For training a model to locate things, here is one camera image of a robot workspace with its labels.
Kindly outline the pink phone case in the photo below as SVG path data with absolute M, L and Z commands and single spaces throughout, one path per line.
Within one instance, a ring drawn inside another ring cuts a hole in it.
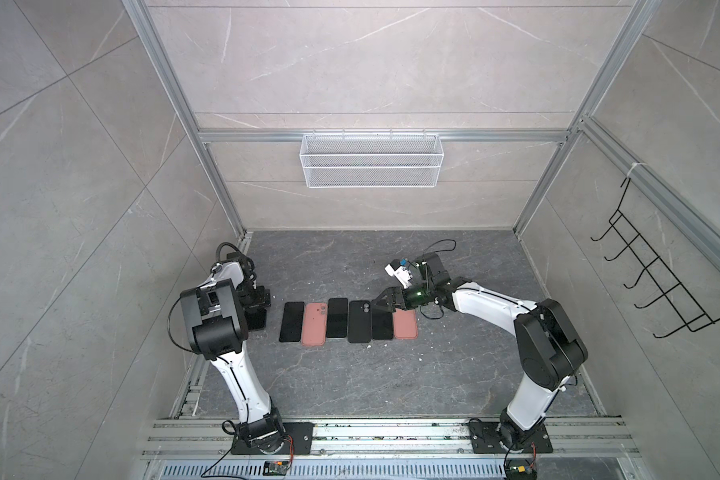
M 418 337 L 417 313 L 415 310 L 396 310 L 392 318 L 395 339 L 414 340 Z
M 305 347 L 317 347 L 325 344 L 327 330 L 326 303 L 309 303 L 305 306 L 301 344 Z

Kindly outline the black phone case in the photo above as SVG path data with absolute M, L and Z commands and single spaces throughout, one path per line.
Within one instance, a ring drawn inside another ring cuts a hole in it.
M 372 340 L 372 311 L 369 301 L 349 302 L 347 340 L 352 344 L 365 344 Z

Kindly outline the phone with black screen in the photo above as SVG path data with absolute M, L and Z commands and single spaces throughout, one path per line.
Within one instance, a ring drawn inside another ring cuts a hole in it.
M 304 313 L 304 302 L 286 302 L 284 304 L 278 338 L 281 343 L 297 343 L 301 341 Z

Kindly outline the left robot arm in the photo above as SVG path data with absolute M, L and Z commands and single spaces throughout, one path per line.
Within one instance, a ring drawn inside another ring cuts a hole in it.
M 231 242 L 215 252 L 209 277 L 178 299 L 186 351 L 209 361 L 222 376 L 238 410 L 237 439 L 264 454 L 278 452 L 286 429 L 251 363 L 249 334 L 266 326 L 269 289 L 257 283 L 254 261 Z

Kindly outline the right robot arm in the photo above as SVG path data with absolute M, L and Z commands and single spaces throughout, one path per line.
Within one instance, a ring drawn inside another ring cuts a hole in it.
M 416 310 L 434 303 L 508 332 L 516 341 L 523 377 L 497 426 L 502 447 L 520 452 L 544 426 L 558 393 L 589 353 L 563 306 L 550 298 L 526 301 L 464 277 L 451 277 L 436 252 L 410 261 L 394 259 L 385 272 L 399 284 L 373 301 L 381 310 Z

